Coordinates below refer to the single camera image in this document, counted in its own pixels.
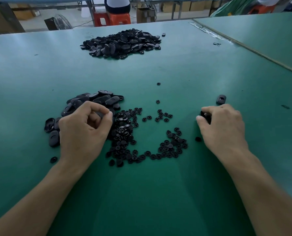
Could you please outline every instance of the orange plastic stool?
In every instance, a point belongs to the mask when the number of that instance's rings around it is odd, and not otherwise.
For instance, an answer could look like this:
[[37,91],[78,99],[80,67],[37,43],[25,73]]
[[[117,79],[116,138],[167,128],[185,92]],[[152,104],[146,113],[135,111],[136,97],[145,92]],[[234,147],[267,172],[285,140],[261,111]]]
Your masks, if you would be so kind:
[[257,5],[251,9],[248,14],[265,14],[265,13],[272,13],[275,9],[275,6],[266,7],[263,5]]
[[110,24],[111,25],[120,25],[120,22],[125,24],[131,23],[131,17],[129,13],[125,14],[111,14],[109,13]]
[[[101,20],[100,18],[103,18],[105,19],[106,21],[106,25],[102,25],[101,24]],[[94,20],[94,23],[95,23],[95,27],[97,26],[108,26],[108,25],[111,25],[110,24],[110,19],[109,19],[109,16],[106,12],[94,12],[93,13],[93,20]]]

